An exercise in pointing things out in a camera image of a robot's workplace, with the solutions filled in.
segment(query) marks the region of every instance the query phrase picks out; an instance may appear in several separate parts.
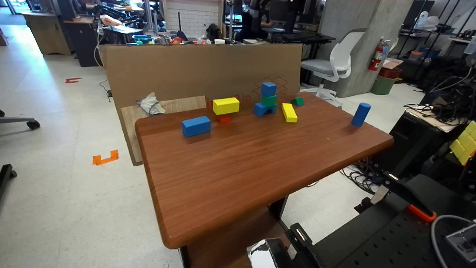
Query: wooden table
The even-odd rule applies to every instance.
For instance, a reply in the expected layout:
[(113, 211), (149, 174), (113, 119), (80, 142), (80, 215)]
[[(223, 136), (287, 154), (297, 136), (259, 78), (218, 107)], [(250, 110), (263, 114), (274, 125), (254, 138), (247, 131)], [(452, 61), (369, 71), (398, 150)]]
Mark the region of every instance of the wooden table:
[(147, 180), (163, 244), (181, 247), (193, 266), (250, 266), (245, 247), (263, 236), (284, 236), (285, 196), (393, 142), (318, 98), (296, 108), (297, 123), (276, 114), (256, 117), (241, 108), (211, 134), (181, 135), (181, 120), (210, 108), (137, 120)]

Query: cardboard partition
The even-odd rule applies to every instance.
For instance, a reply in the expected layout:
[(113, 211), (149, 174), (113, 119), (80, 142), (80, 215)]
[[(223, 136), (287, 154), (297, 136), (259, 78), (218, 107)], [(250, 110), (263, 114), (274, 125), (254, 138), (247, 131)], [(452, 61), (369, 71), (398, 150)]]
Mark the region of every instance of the cardboard partition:
[[(300, 50), (300, 44), (102, 46), (101, 58), (132, 151), (126, 135), (131, 122), (123, 120), (122, 107), (135, 105), (150, 92), (160, 101), (235, 95), (251, 102), (260, 99), (265, 80), (276, 83), (279, 95), (296, 95)], [(132, 162), (141, 163), (141, 159), (132, 156)]]

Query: office chair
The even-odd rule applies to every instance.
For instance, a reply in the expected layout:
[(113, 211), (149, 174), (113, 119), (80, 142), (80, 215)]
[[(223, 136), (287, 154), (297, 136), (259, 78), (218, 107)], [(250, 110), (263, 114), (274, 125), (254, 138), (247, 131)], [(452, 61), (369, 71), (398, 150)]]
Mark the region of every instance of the office chair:
[[(339, 78), (346, 78), (351, 74), (351, 52), (364, 34), (364, 29), (352, 29), (345, 34), (345, 37), (332, 47), (329, 61), (326, 59), (308, 59), (302, 61), (300, 67), (312, 71), (314, 75), (337, 81)], [(335, 98), (336, 92), (324, 89), (323, 83), (320, 87), (303, 87), (300, 92), (312, 92), (315, 96), (324, 101), (342, 107), (342, 104)]]
[(0, 123), (12, 123), (12, 122), (27, 122), (30, 129), (40, 128), (40, 122), (37, 122), (34, 117), (4, 117), (4, 111), (0, 110)]

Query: green block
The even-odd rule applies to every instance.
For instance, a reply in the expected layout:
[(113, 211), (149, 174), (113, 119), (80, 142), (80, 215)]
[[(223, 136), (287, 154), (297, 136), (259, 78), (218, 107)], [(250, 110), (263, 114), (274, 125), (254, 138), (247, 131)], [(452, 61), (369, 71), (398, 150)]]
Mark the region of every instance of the green block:
[(276, 105), (276, 95), (262, 96), (262, 104), (268, 108), (272, 108)]
[(294, 98), (294, 99), (291, 99), (291, 102), (293, 102), (293, 105), (297, 105), (297, 107), (300, 107), (300, 105), (303, 105), (303, 99), (302, 98)]

